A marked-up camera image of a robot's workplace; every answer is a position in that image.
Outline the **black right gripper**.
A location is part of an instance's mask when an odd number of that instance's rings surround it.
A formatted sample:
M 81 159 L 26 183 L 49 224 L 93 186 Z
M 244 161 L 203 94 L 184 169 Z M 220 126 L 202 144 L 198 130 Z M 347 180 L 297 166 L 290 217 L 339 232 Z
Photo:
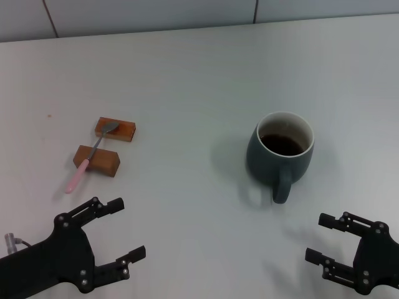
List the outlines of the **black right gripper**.
M 321 213 L 318 224 L 361 237 L 353 268 L 321 252 L 306 249 L 305 260 L 322 266 L 323 279 L 338 284 L 355 284 L 355 291 L 361 295 L 370 294 L 379 285 L 398 288 L 398 243 L 391 238 L 387 224 L 372 222 L 349 212 L 344 212 L 338 219 Z

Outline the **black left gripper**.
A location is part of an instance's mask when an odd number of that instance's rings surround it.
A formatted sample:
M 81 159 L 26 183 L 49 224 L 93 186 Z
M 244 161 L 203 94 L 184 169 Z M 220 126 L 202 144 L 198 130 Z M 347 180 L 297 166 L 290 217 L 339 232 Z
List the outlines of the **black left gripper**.
M 59 283 L 80 292 L 130 278 L 128 265 L 146 257 L 141 246 L 112 263 L 94 265 L 94 254 L 82 226 L 125 208 L 123 199 L 102 204 L 98 197 L 54 219 L 51 235 L 1 259 L 1 298 L 27 298 Z

